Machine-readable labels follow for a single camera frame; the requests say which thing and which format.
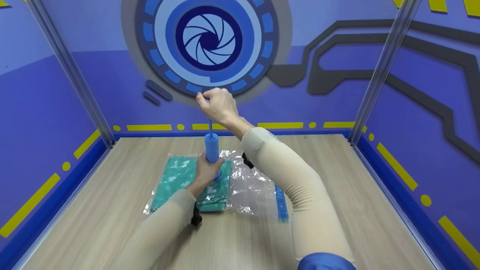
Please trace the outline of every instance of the beige sleeve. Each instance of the beige sleeve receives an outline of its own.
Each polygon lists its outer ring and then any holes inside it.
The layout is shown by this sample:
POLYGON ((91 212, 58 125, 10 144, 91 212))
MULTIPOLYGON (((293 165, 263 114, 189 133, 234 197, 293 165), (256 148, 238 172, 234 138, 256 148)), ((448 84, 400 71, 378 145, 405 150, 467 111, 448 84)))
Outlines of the beige sleeve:
POLYGON ((150 269, 165 248, 190 224, 195 201, 190 191, 177 191, 140 225, 110 269, 150 269))
POLYGON ((354 264, 337 213, 317 172, 263 128, 247 131, 241 145, 255 167, 282 188, 292 202, 296 259, 300 261, 311 253, 328 252, 354 264))

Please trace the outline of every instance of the plastic bag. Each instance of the plastic bag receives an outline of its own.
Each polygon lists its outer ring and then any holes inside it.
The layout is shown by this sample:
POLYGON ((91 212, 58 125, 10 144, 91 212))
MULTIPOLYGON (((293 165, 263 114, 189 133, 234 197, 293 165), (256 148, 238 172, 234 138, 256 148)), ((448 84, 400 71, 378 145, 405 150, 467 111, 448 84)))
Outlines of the plastic bag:
MULTIPOLYGON (((234 209, 246 215, 264 216, 288 221, 288 211, 283 191, 256 168, 243 163, 242 154, 222 150, 225 159, 222 178, 212 182, 197 198, 201 212, 234 209)), ((151 214, 178 189, 186 188, 195 177, 196 160, 199 155, 168 155, 164 172, 152 189, 149 202, 143 213, 151 214)))

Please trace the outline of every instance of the wooden table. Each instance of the wooden table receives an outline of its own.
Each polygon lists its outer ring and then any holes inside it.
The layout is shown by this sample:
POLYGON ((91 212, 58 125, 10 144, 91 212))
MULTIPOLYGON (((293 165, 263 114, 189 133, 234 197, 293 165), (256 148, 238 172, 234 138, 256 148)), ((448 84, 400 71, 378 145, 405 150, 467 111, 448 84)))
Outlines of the wooden table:
MULTIPOLYGON (((323 179, 358 269, 434 269, 343 136, 279 139, 323 179)), ((221 137, 220 148, 240 150, 240 143, 221 137)), ((23 269, 108 269, 142 222, 142 209, 168 153, 200 154, 203 149, 202 137, 120 139, 23 269)), ((198 230, 184 230, 153 269, 296 268, 290 224, 233 210, 203 218, 198 230)))

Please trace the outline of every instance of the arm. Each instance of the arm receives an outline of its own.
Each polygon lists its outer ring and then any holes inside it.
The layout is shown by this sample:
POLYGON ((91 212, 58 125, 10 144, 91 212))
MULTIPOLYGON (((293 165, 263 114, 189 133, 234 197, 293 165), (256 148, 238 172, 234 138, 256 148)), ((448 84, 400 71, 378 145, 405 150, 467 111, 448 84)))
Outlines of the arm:
POLYGON ((197 160, 195 180, 180 189, 149 216, 128 240, 111 270, 148 270, 190 224, 196 197, 213 181, 225 160, 209 163, 202 154, 197 160))
POLYGON ((197 102, 210 119, 241 140, 249 160, 292 201, 292 238, 296 259, 301 261, 299 269, 309 265, 354 269, 350 246, 317 172, 270 132, 240 117, 235 99, 226 89, 198 93, 197 102))
POLYGON ((322 179, 297 153, 267 130, 245 132, 241 145, 249 160, 292 201, 296 259, 331 253, 353 262, 353 255, 322 179))

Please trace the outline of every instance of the yellow stripe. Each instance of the yellow stripe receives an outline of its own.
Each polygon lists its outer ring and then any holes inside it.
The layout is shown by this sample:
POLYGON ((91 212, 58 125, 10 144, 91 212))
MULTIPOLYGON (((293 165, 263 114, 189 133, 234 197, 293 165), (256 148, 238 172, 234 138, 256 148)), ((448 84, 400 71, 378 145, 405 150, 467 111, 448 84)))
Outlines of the yellow stripe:
POLYGON ((88 137, 86 141, 84 141, 84 143, 82 143, 82 145, 80 145, 77 150, 75 150, 73 155, 77 159, 79 159, 85 153, 85 151, 87 151, 87 149, 98 139, 98 137, 100 137, 100 132, 97 129, 90 135, 90 137, 88 137))
POLYGON ((259 127, 266 129, 289 129, 289 128, 303 128, 303 122, 285 122, 285 123, 258 123, 259 127))
MULTIPOLYGON (((213 129, 226 129, 224 126, 214 123, 212 124, 213 129)), ((192 129, 193 130, 209 130, 210 127, 208 124, 192 124, 192 129)))
POLYGON ((355 122, 325 122, 324 128, 352 128, 355 122))
POLYGON ((438 220, 440 226, 453 239, 458 247, 467 255, 477 269, 480 269, 480 254, 472 244, 463 236, 463 234, 453 225, 448 217, 443 216, 438 220))
POLYGON ((479 0, 463 0, 465 9, 469 16, 480 17, 480 1, 479 0))
POLYGON ((170 124, 159 124, 159 125, 127 125, 128 131, 168 131, 172 130, 172 125, 170 124))
POLYGON ((385 158, 385 160, 392 166, 392 168, 397 172, 398 176, 402 178, 402 180, 407 184, 407 186, 413 191, 415 188, 417 188, 418 184, 413 180, 413 178, 410 177, 408 172, 403 169, 402 165, 398 163, 398 161, 388 152, 388 150, 385 148, 385 146, 381 143, 377 145, 377 150, 380 152, 380 154, 385 158))
POLYGON ((402 2, 403 2, 403 0, 393 0, 393 3, 395 3, 395 6, 397 8, 400 8, 400 6, 402 6, 402 2))
POLYGON ((445 0, 428 0, 430 10, 447 13, 447 3, 445 0))
POLYGON ((0 235, 8 237, 13 230, 25 219, 25 217, 37 206, 37 204, 47 195, 47 193, 60 180, 60 176, 54 173, 46 182, 39 188, 35 194, 18 210, 13 217, 0 229, 0 235))

